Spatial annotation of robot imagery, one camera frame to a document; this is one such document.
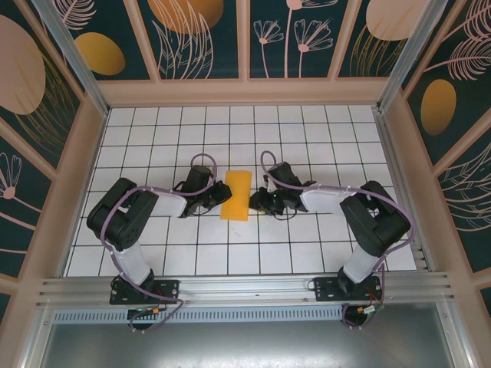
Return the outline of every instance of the yellow sponge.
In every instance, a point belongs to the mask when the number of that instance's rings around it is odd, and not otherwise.
[[[249,219],[249,197],[251,194],[252,172],[227,171],[225,184],[232,191],[232,198],[222,204],[222,220],[247,221]]]

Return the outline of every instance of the yellow circle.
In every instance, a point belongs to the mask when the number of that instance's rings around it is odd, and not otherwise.
[[[434,136],[442,133],[452,120],[457,95],[450,82],[437,79],[428,86],[421,103],[421,123]]]
[[[0,15],[0,106],[27,115],[44,96],[43,55],[20,25]]]
[[[157,19],[171,31],[180,34],[198,33],[192,26],[193,16],[188,2],[196,13],[201,14],[208,25],[214,27],[223,15],[223,0],[148,0]]]
[[[428,0],[371,0],[367,7],[368,31],[379,40],[405,40],[423,14]]]
[[[109,37],[88,32],[78,36],[75,43],[92,71],[103,75],[115,75],[123,71],[123,52]]]

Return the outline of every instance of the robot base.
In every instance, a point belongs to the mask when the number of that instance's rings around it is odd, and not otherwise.
[[[315,300],[316,301],[369,301],[370,292],[378,299],[382,298],[381,281],[377,276],[370,276],[361,283],[362,287],[357,288],[346,295],[339,288],[338,278],[315,278],[314,283]]]
[[[179,297],[178,280],[155,280],[153,282],[153,294],[162,294],[163,297]],[[166,301],[165,304],[175,304],[176,302]],[[109,304],[111,305],[141,305],[159,304],[155,297],[146,297],[135,291],[126,281],[115,278],[111,282]]]

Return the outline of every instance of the flower illustration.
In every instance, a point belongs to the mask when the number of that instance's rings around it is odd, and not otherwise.
[[[338,2],[338,0],[286,0],[286,5],[291,10],[300,10],[302,8],[324,8],[325,6],[334,5]]]
[[[286,5],[290,9],[288,12],[288,20],[286,22],[286,42],[285,42],[285,78],[288,78],[288,42],[290,41],[290,24],[292,23],[292,13],[294,10],[303,8],[324,8],[331,6],[338,0],[286,0]]]
[[[280,27],[278,25],[278,21],[265,21],[264,25],[261,21],[255,21],[254,31],[255,35],[258,36],[259,43],[261,44],[264,72],[266,73],[266,78],[269,78],[268,67],[266,66],[266,58],[264,55],[264,45],[283,40],[283,33],[279,33]]]
[[[21,168],[22,161],[16,155],[12,155],[12,161],[9,163],[7,155],[0,153],[0,198],[15,197],[15,187],[21,175]]]
[[[16,155],[12,155],[12,159],[8,161],[7,155],[2,152],[0,153],[0,199],[14,199],[15,201],[21,203],[22,205],[33,209],[36,212],[41,212],[40,209],[35,208],[33,205],[29,205],[28,203],[22,201],[21,199],[15,196],[15,188],[18,184],[19,176],[21,175],[22,168],[22,160]],[[35,230],[36,227],[30,225],[26,222],[23,222],[19,219],[13,218],[9,215],[6,215],[3,212],[0,212],[0,217],[6,219],[10,222],[13,222],[17,225],[20,225],[24,228],[28,228],[30,230]],[[9,251],[5,249],[1,249],[0,251],[7,251],[10,253],[15,253],[16,251]]]
[[[329,21],[311,21],[305,28],[305,19],[295,22],[295,38],[300,51],[300,62],[298,66],[298,77],[302,78],[302,58],[305,52],[325,50],[333,45],[332,38],[328,38],[331,30]]]

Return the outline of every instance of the cable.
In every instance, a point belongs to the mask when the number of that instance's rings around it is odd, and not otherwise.
[[[288,217],[288,215],[287,215],[286,218],[279,218],[275,213],[273,213],[273,217],[275,219],[277,219],[278,221],[287,221],[287,220],[293,219],[297,215],[297,212],[298,212],[297,209],[295,209],[295,213],[293,215],[291,215],[290,217]]]
[[[414,221],[414,219],[412,218],[412,216],[409,215],[409,213],[407,213],[407,211],[405,209],[403,209],[400,205],[398,205],[393,200],[391,200],[391,199],[389,199],[387,197],[384,197],[383,195],[380,195],[378,193],[370,192],[369,190],[365,190],[365,189],[361,189],[361,188],[351,188],[350,186],[349,187],[343,187],[343,186],[327,186],[327,185],[291,186],[291,185],[286,184],[284,182],[280,182],[279,180],[275,179],[268,172],[268,170],[266,169],[266,166],[264,164],[264,155],[266,153],[269,154],[273,158],[273,165],[276,165],[276,157],[275,157],[275,154],[273,152],[271,152],[271,151],[266,150],[266,151],[262,151],[262,153],[261,153],[261,167],[262,167],[264,173],[267,175],[267,177],[269,177],[275,184],[278,184],[278,185],[283,186],[283,187],[288,188],[288,189],[301,190],[301,191],[312,190],[312,189],[325,189],[325,190],[333,190],[333,191],[336,191],[336,192],[351,192],[351,193],[365,194],[366,196],[370,196],[370,197],[374,197],[374,198],[380,199],[381,201],[384,201],[387,204],[391,205],[401,215],[403,215],[408,220],[408,222],[410,223],[410,227],[411,227],[411,235],[410,235],[410,237],[407,240],[403,241],[401,244],[396,245],[393,248],[387,249],[382,254],[382,256],[379,258],[379,260],[377,261],[377,263],[375,264],[375,266],[372,268],[373,271],[375,271],[375,270],[377,270],[377,268],[379,268],[379,266],[381,265],[381,263],[384,261],[384,259],[390,253],[392,253],[393,251],[396,251],[397,249],[401,249],[402,247],[405,247],[406,245],[410,244],[414,240],[414,238],[416,238],[416,234],[417,234],[416,222]]]
[[[123,268],[120,266],[119,261],[117,260],[116,255],[114,254],[114,251],[115,251],[114,246],[106,243],[106,238],[105,238],[106,230],[107,230],[107,227],[109,225],[110,220],[113,218],[116,211],[120,208],[120,206],[123,204],[123,202],[126,201],[128,198],[130,198],[135,192],[139,192],[142,190],[150,190],[151,192],[169,193],[169,194],[175,194],[178,196],[188,197],[188,196],[197,196],[197,195],[205,192],[206,190],[208,190],[213,185],[213,181],[216,179],[217,165],[216,165],[215,159],[213,159],[210,155],[208,155],[207,153],[199,153],[191,159],[191,166],[193,166],[194,160],[200,156],[208,157],[209,159],[211,159],[212,164],[213,164],[213,168],[212,168],[213,177],[212,177],[212,180],[206,185],[206,187],[204,187],[203,189],[201,189],[197,192],[193,192],[193,193],[181,193],[181,192],[174,192],[172,189],[158,188],[158,187],[152,187],[152,186],[137,186],[137,187],[129,190],[128,192],[126,192],[119,199],[119,201],[117,201],[117,203],[114,205],[114,207],[109,211],[109,215],[107,216],[106,220],[104,221],[104,224],[102,225],[101,243],[109,251],[110,257],[113,260],[114,266],[116,267],[117,271],[119,272],[120,277],[142,294],[145,294],[149,297],[154,297],[159,301],[172,301],[172,302],[178,302],[179,303],[179,305],[172,312],[170,312],[165,318],[163,318],[158,324],[153,324],[151,327],[147,328],[146,330],[142,330],[141,331],[142,334],[144,334],[145,331],[150,332],[150,331],[155,330],[158,327],[162,326],[163,324],[165,324],[170,318],[172,318],[172,316],[180,308],[183,307],[184,301],[182,299],[178,299],[178,298],[164,297],[164,296],[161,296],[158,294],[150,293],[149,291],[142,289],[140,287],[140,285],[135,284],[131,280],[131,278],[124,272]],[[133,332],[135,332],[136,328],[134,328],[134,326],[133,326],[133,321],[134,321],[134,318],[132,318],[132,320],[130,321],[130,327],[131,327],[131,330]]]

